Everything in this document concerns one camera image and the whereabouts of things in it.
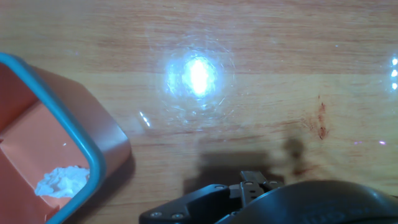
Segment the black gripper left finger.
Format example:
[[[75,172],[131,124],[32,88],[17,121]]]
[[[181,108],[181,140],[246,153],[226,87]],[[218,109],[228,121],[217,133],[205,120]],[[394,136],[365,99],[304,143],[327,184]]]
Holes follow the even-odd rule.
[[[211,184],[140,214],[139,224],[214,224],[240,208],[238,185]]]

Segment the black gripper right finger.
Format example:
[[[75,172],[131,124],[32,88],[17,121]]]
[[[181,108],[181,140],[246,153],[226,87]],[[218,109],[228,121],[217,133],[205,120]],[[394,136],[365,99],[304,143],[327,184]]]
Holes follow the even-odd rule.
[[[242,205],[248,205],[261,195],[284,186],[276,180],[267,180],[260,171],[241,171],[243,181],[240,183]]]

